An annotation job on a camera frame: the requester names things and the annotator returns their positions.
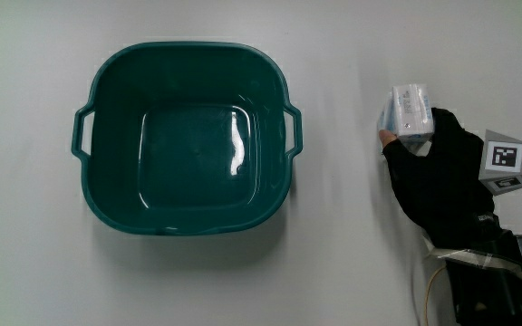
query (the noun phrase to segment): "small white box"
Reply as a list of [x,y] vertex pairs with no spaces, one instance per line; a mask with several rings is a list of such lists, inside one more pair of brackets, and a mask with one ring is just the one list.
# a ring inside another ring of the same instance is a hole
[[434,133],[434,119],[424,84],[394,86],[378,122],[416,153]]

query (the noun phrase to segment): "green tub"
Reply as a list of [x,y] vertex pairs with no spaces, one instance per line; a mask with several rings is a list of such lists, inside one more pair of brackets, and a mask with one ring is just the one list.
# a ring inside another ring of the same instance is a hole
[[[84,118],[94,112],[90,155]],[[285,146],[284,112],[294,145]],[[210,235],[267,220],[303,148],[301,113],[265,54],[235,43],[141,43],[98,71],[75,114],[82,190],[107,225],[141,235]]]

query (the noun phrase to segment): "cable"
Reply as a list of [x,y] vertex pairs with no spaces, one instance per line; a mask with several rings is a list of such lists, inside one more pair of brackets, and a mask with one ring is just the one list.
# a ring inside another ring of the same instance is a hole
[[446,266],[442,266],[441,268],[434,271],[430,279],[428,280],[428,285],[426,285],[426,298],[424,299],[424,324],[428,326],[428,298],[430,296],[430,288],[432,286],[432,283],[434,282],[434,279],[440,272],[444,271],[446,269]]

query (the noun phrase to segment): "gloved hand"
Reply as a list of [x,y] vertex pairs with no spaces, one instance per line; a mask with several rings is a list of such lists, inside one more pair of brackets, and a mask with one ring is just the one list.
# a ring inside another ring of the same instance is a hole
[[479,182],[483,141],[448,110],[432,108],[432,114],[435,131],[426,157],[411,154],[388,130],[379,133],[394,194],[437,247],[488,240],[477,222],[477,215],[494,210],[492,195]]

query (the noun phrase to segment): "white table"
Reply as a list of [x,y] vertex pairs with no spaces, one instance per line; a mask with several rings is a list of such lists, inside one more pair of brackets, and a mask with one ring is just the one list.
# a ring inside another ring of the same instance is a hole
[[[261,226],[125,235],[83,201],[73,114],[106,58],[162,40],[282,68],[305,149]],[[522,1],[0,1],[0,325],[418,325],[440,263],[376,154],[384,96],[409,82],[466,129],[522,139]],[[522,233],[522,190],[496,202]],[[430,322],[455,324],[445,273]]]

